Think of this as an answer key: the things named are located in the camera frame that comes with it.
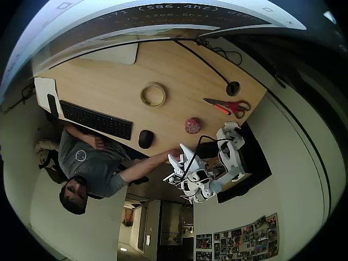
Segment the person's left hand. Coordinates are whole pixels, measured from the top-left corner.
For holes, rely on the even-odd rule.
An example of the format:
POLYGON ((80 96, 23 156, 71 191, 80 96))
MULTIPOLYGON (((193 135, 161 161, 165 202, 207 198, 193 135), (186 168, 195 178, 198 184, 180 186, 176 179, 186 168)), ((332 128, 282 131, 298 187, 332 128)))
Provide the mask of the person's left hand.
POLYGON ((102 138, 96 136, 92 136, 90 145, 96 150, 104 150, 106 148, 106 145, 102 138))

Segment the person's right hand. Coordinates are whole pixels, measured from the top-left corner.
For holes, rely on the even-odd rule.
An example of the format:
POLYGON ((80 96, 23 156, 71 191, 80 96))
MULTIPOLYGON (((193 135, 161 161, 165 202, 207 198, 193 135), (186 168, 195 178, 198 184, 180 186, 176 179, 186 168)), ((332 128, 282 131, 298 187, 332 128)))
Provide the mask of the person's right hand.
POLYGON ((169 150, 168 154, 172 155, 177 161, 180 161, 180 155, 182 154, 182 150, 179 148, 174 148, 169 150))

